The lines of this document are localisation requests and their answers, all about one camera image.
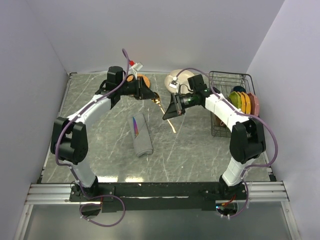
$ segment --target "white wall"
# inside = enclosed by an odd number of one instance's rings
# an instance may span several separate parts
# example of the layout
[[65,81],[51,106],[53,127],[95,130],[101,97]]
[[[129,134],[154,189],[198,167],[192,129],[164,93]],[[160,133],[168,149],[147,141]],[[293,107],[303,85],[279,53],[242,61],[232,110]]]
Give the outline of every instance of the white wall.
[[26,1],[0,1],[0,33],[0,238],[9,240],[41,173],[67,74]]
[[[303,239],[320,238],[320,2],[286,0],[254,57],[261,117],[279,142],[274,164]],[[267,142],[269,157],[273,154]]]
[[246,72],[284,0],[27,0],[67,72]]

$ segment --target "pink plate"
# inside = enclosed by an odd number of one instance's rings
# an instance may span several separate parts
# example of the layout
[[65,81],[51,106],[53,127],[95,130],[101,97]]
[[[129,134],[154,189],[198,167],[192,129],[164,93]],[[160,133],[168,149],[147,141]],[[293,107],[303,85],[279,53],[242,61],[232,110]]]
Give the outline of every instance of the pink plate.
[[260,112],[260,104],[259,104],[259,99],[256,95],[254,95],[253,93],[248,93],[248,96],[250,98],[250,102],[251,102],[251,115],[255,115],[255,116],[259,116],[259,112]]

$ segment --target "orange plate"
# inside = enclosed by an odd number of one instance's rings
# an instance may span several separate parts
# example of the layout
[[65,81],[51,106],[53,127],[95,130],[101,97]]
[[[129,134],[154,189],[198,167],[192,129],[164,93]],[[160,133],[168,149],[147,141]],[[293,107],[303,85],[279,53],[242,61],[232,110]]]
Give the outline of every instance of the orange plate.
[[240,97],[241,97],[241,112],[243,112],[244,114],[246,113],[246,106],[247,106],[247,104],[246,104],[246,98],[245,98],[245,96],[243,96],[242,94],[241,94],[241,92],[238,92],[237,91],[237,93],[240,95]]

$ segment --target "green plate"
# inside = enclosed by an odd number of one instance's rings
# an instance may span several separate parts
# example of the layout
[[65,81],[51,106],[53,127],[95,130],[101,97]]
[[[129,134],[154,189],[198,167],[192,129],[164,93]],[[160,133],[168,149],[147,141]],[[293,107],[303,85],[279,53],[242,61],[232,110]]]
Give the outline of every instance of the green plate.
[[237,93],[236,91],[233,91],[232,93],[230,93],[229,98],[233,106],[235,106],[237,109],[241,109],[242,102],[241,102],[241,96],[239,93]]

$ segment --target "plate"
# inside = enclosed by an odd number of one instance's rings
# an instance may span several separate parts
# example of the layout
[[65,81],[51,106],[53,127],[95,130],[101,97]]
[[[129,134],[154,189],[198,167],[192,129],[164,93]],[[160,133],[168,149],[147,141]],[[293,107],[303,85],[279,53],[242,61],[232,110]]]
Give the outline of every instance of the plate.
[[246,98],[244,95],[241,94],[241,92],[237,92],[240,97],[241,97],[241,112],[243,112],[244,114],[246,113]]
[[232,93],[230,93],[229,98],[233,106],[235,106],[237,109],[241,109],[242,102],[241,102],[241,97],[239,93],[237,93],[236,91],[233,91]]
[[241,95],[245,98],[245,114],[251,114],[251,100],[248,94],[241,92]]
[[255,116],[259,116],[259,112],[260,112],[260,103],[259,103],[259,99],[256,95],[254,95],[253,93],[248,93],[248,96],[250,98],[250,102],[251,102],[251,114],[255,115]]

